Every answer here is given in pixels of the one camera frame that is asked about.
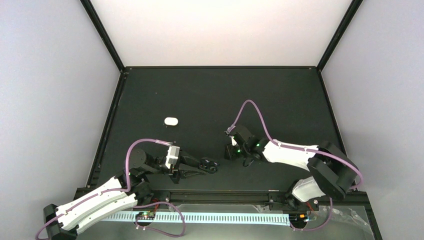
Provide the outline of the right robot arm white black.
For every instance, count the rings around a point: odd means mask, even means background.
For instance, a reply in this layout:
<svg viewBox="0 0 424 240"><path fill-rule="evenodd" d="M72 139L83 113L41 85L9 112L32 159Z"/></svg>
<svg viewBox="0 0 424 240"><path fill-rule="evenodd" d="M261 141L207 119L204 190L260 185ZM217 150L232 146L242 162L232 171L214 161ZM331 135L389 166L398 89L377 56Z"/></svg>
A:
<svg viewBox="0 0 424 240"><path fill-rule="evenodd" d="M241 158L244 167L262 161L310 173L309 177L295 181L284 196L285 204L293 210L323 196L343 200L360 175L357 166L328 141L320 145L297 145L259 138L243 125L232 125L225 133L232 141L226 146L227 159Z"/></svg>

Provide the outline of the white earbud charging case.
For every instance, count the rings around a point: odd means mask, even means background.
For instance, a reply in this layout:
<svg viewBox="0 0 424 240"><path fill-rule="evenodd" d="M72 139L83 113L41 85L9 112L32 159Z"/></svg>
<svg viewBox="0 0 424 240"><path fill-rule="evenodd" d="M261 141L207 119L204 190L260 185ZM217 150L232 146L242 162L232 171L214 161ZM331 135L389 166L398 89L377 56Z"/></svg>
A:
<svg viewBox="0 0 424 240"><path fill-rule="evenodd" d="M176 117L166 117L164 119L164 124L166 126L177 126L179 124L179 120Z"/></svg>

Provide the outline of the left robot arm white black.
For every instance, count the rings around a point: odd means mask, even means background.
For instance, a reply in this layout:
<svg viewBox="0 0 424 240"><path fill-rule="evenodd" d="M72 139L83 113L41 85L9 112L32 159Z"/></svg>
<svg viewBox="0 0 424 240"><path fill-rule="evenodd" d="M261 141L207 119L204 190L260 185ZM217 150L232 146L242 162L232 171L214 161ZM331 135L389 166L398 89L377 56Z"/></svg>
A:
<svg viewBox="0 0 424 240"><path fill-rule="evenodd" d="M132 150L128 168L100 187L67 204L49 204L43 209L47 238L75 240L87 228L112 214L153 203L148 175L166 175L178 184L181 179L214 174L218 165L206 157L195 158L177 146L171 146L163 157L153 157L140 148Z"/></svg>

